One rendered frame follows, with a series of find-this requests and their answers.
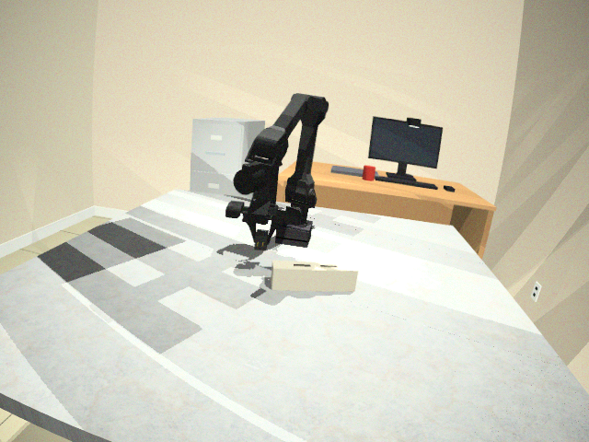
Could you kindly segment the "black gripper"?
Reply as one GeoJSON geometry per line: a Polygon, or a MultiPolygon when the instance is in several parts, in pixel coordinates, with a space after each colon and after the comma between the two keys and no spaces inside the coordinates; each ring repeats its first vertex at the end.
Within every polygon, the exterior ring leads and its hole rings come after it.
{"type": "MultiPolygon", "coordinates": [[[[271,194],[273,197],[274,204],[276,204],[276,195],[277,195],[277,187],[266,189],[262,188],[255,192],[259,193],[259,197],[267,198],[267,194],[271,194]]],[[[225,208],[225,217],[229,218],[239,218],[242,214],[242,222],[245,222],[248,225],[250,230],[250,234],[253,239],[253,243],[255,243],[255,234],[256,234],[256,224],[248,222],[248,206],[244,206],[244,202],[240,201],[230,201],[225,208]]],[[[301,221],[301,209],[299,207],[291,207],[286,206],[286,210],[278,210],[278,215],[276,220],[271,221],[271,227],[267,239],[267,245],[269,245],[271,237],[278,226],[283,225],[283,220],[288,225],[300,225],[301,221]]]]}

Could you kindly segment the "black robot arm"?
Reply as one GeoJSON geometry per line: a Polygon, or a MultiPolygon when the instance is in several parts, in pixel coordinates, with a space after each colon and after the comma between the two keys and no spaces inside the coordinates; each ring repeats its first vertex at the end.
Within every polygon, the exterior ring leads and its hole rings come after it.
{"type": "Polygon", "coordinates": [[[282,160],[289,146],[288,138],[301,120],[296,166],[287,179],[285,201],[291,203],[291,207],[301,209],[299,226],[306,227],[308,208],[315,208],[317,203],[311,170],[318,126],[326,118],[328,107],[324,97],[295,93],[278,120],[256,136],[245,158],[248,164],[243,164],[242,170],[233,178],[238,192],[246,195],[253,192],[248,207],[249,223],[267,225],[269,220],[277,219],[278,204],[274,204],[272,195],[262,198],[255,191],[277,187],[279,167],[283,165],[282,160]]]}

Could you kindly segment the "black two-prong plug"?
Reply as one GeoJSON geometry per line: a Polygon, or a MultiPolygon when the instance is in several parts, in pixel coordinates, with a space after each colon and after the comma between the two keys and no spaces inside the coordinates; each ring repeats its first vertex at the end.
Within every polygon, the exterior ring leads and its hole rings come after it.
{"type": "Polygon", "coordinates": [[[255,234],[254,250],[266,251],[268,235],[269,230],[257,229],[257,232],[255,234]]]}

